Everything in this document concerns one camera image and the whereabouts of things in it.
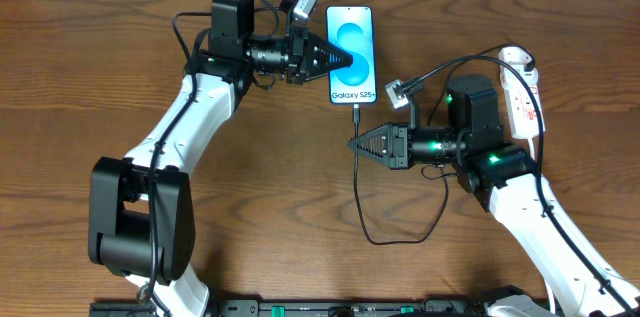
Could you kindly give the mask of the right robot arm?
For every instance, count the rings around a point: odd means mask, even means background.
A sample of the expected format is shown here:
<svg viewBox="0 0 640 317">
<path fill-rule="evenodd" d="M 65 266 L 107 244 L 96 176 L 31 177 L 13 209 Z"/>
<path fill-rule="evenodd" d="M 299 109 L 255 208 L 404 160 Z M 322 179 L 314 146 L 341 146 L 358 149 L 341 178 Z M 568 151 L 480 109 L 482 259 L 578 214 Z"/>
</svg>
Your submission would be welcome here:
<svg viewBox="0 0 640 317">
<path fill-rule="evenodd" d="M 490 80 L 468 75 L 447 84 L 449 123 L 387 123 L 348 143 L 390 169 L 449 164 L 459 184 L 524 249 L 566 316 L 636 316 L 639 289 L 597 252 L 539 173 L 540 161 L 504 139 Z"/>
</svg>

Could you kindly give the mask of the Samsung Galaxy smartphone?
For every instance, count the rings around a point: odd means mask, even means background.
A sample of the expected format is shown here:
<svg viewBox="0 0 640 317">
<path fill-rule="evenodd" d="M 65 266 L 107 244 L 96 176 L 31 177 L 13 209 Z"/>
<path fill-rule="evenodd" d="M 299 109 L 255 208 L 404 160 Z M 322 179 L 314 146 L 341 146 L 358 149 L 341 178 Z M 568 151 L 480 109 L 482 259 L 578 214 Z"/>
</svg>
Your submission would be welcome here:
<svg viewBox="0 0 640 317">
<path fill-rule="evenodd" d="M 350 66 L 329 74 L 330 102 L 375 103 L 377 80 L 372 9 L 368 6 L 329 6 L 326 31 L 329 42 L 352 57 Z"/>
</svg>

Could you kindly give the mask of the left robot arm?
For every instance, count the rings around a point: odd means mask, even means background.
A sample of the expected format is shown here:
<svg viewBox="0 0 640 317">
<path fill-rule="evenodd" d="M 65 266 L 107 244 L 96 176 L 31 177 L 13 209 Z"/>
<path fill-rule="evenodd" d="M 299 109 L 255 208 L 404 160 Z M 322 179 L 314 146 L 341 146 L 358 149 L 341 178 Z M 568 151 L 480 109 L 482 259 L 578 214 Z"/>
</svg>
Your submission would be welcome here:
<svg viewBox="0 0 640 317">
<path fill-rule="evenodd" d="M 88 255 L 137 287 L 132 302 L 95 302 L 93 316 L 207 316 L 209 287 L 191 264 L 191 176 L 216 131 L 251 87 L 301 85 L 351 65 L 312 33 L 317 0 L 212 0 L 210 24 L 183 46 L 179 92 L 154 129 L 90 176 Z"/>
</svg>

